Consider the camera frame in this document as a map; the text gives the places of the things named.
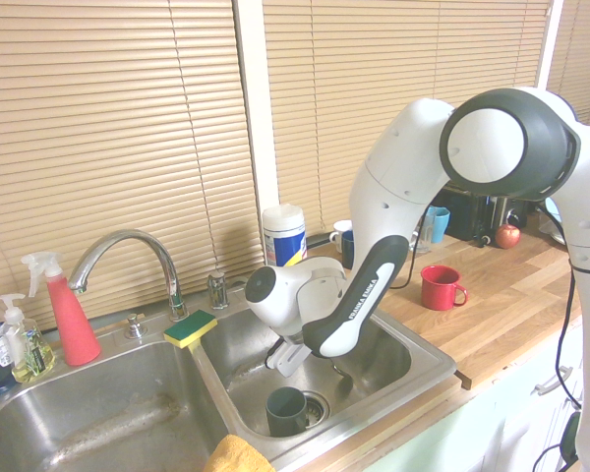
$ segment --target wipes canister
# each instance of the wipes canister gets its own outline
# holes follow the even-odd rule
[[[304,211],[286,204],[263,211],[266,263],[269,266],[294,266],[306,258]]]

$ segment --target white spray nozzle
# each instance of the white spray nozzle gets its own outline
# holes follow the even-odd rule
[[[14,300],[26,298],[22,293],[10,293],[8,295],[0,295],[0,300],[7,306],[7,311],[4,313],[4,319],[10,325],[17,323],[24,318],[24,313],[13,304]]]
[[[32,253],[22,258],[22,264],[29,266],[30,290],[29,296],[34,297],[39,288],[39,276],[44,272],[46,277],[55,277],[63,273],[59,266],[59,253]]]

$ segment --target sink drain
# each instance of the sink drain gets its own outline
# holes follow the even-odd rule
[[[308,390],[303,393],[306,397],[306,421],[308,425],[306,429],[308,430],[330,416],[330,405],[318,393]]]

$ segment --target red apple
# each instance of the red apple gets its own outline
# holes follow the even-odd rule
[[[520,241],[520,230],[512,224],[504,224],[496,230],[496,244],[503,249],[509,249]]]

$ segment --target red spray bottle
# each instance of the red spray bottle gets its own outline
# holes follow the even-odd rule
[[[43,273],[46,276],[66,364],[82,366],[100,354],[100,344],[81,303],[68,288],[68,280],[58,263],[59,258],[58,253],[32,253],[24,256],[22,263],[28,265],[30,270],[30,297],[37,293],[39,277]]]

